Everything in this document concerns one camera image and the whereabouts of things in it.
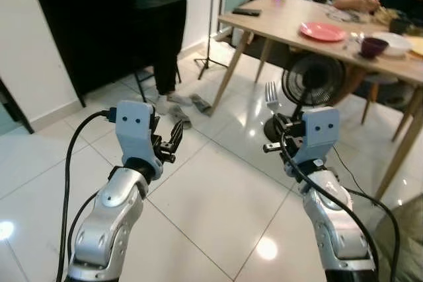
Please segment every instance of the pink plate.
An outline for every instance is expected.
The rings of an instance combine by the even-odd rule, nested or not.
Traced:
[[[306,36],[310,36],[320,41],[335,42],[341,41],[346,37],[346,33],[343,29],[327,23],[302,23],[299,30]]]

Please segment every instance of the wire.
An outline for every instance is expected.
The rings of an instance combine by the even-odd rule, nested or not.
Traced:
[[[69,229],[69,234],[67,235],[67,262],[70,263],[71,261],[71,256],[72,256],[72,236],[73,236],[73,231],[75,230],[75,227],[77,225],[78,219],[81,216],[82,212],[84,211],[84,209],[88,206],[88,204],[90,203],[90,201],[92,201],[94,199],[94,197],[96,197],[98,191],[95,192],[92,196],[90,196],[85,202],[84,204],[81,206],[81,208],[78,210],[78,213],[76,214],[71,228]]]
[[[339,159],[339,161],[341,162],[341,164],[342,164],[342,166],[348,171],[348,173],[350,173],[350,175],[351,175],[351,177],[352,177],[352,180],[354,181],[354,183],[357,185],[357,187],[360,189],[360,191],[362,191],[362,193],[364,194],[364,195],[367,195],[368,196],[368,194],[360,187],[360,185],[358,185],[358,183],[357,183],[357,180],[356,180],[356,177],[354,176],[354,174],[350,171],[350,169],[345,165],[345,163],[344,163],[344,161],[341,159],[341,156],[339,155],[339,153],[338,153],[338,151],[336,150],[336,147],[335,146],[333,146],[333,149],[334,149],[334,151],[335,151],[335,153],[336,153],[336,156],[338,156],[338,159]]]
[[[383,203],[381,203],[377,199],[374,199],[374,198],[372,198],[371,196],[368,196],[365,193],[360,193],[360,192],[351,190],[349,188],[345,188],[345,189],[347,191],[349,191],[351,194],[362,196],[362,197],[372,201],[374,204],[376,204],[377,206],[382,208],[384,210],[384,212],[386,212],[388,217],[391,219],[392,225],[394,226],[395,244],[394,244],[394,252],[393,252],[393,257],[392,257],[392,262],[391,262],[391,278],[390,278],[390,281],[395,282],[395,276],[397,274],[397,266],[398,266],[399,248],[400,248],[400,244],[401,244],[401,237],[400,237],[400,234],[399,234],[398,222],[397,222],[394,214],[392,213],[392,211],[386,205],[384,205]]]
[[[63,276],[63,266],[65,263],[65,247],[66,247],[66,227],[67,227],[67,208],[69,205],[69,189],[70,189],[70,166],[71,166],[71,157],[73,147],[75,146],[76,140],[81,133],[82,129],[94,118],[104,116],[107,117],[109,112],[103,110],[101,112],[96,112],[90,115],[85,119],[79,127],[75,130],[75,133],[72,136],[71,142],[67,148],[66,161],[65,161],[65,193],[63,195],[63,211],[61,215],[61,232],[60,232],[60,251],[59,251],[59,264],[58,264],[58,274],[56,276],[56,282],[61,282]]]
[[[282,133],[282,138],[281,138],[282,142],[284,142],[284,139],[285,139],[285,133]],[[306,181],[312,188],[317,190],[320,194],[322,194],[326,198],[333,201],[335,204],[337,204],[337,206],[341,207],[347,214],[349,214],[349,216],[351,216],[351,218],[353,218],[353,220],[357,223],[357,225],[359,226],[360,230],[363,232],[366,240],[369,243],[371,255],[373,256],[373,259],[375,261],[376,272],[379,272],[379,256],[377,254],[377,248],[376,248],[375,242],[373,241],[373,238],[371,237],[369,231],[363,225],[362,221],[358,218],[358,216],[351,209],[349,209],[348,206],[343,204],[339,199],[335,198],[333,195],[330,195],[328,192],[322,189],[319,185],[314,183],[312,179],[306,176],[303,173],[303,171],[301,171],[297,163],[295,163],[294,160],[291,158],[291,156],[288,153],[288,150],[285,147],[282,146],[281,151],[285,159],[288,160],[289,164],[297,172],[299,177],[301,177],[304,181]]]

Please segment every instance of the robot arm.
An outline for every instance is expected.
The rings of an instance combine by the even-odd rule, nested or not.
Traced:
[[[281,143],[264,146],[264,152],[285,147],[304,174],[352,210],[350,194],[325,167],[326,155],[338,141],[339,113],[334,108],[306,111],[298,122],[278,114],[276,129],[285,135]],[[337,204],[300,178],[281,155],[288,176],[299,182],[303,204],[313,227],[327,281],[377,281],[375,264],[363,232]]]
[[[123,150],[123,167],[115,167],[109,182],[97,193],[93,211],[75,239],[75,253],[67,280],[118,281],[131,229],[143,210],[151,180],[163,173],[164,162],[174,162],[182,139],[182,123],[175,125],[169,142],[154,135],[159,118],[154,108],[139,102],[120,102],[116,134]]]

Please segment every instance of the wooden table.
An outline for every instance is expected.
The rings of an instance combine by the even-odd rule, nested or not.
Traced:
[[[338,25],[348,33],[364,32],[371,34],[377,31],[386,31],[386,27],[378,24],[358,24],[351,22],[338,22],[327,17],[327,13],[333,10],[328,5],[322,5],[305,0],[255,0],[244,8],[260,9],[262,14],[259,17],[226,14],[219,17],[223,24],[234,26],[244,30],[244,34],[237,46],[233,58],[227,68],[219,91],[212,106],[212,113],[217,108],[219,101],[228,85],[232,74],[237,66],[238,60],[243,53],[249,36],[258,34],[266,38],[266,42],[260,58],[256,82],[260,76],[263,65],[268,59],[273,41],[289,44],[295,48],[301,48],[310,52],[319,53],[340,61],[362,67],[369,71],[394,75],[408,83],[416,86],[413,99],[408,107],[407,113],[400,124],[395,137],[401,132],[409,117],[413,121],[394,156],[390,167],[377,191],[377,198],[380,199],[394,175],[401,166],[405,156],[410,151],[414,140],[423,126],[423,59],[413,55],[406,55],[404,58],[395,59],[389,57],[378,57],[374,61],[368,61],[351,50],[344,50],[345,41],[336,43],[325,43],[310,40],[299,33],[302,22],[327,22]]]

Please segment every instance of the hand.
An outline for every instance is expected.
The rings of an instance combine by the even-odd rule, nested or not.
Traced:
[[[376,11],[381,6],[380,0],[364,0],[363,11]]]

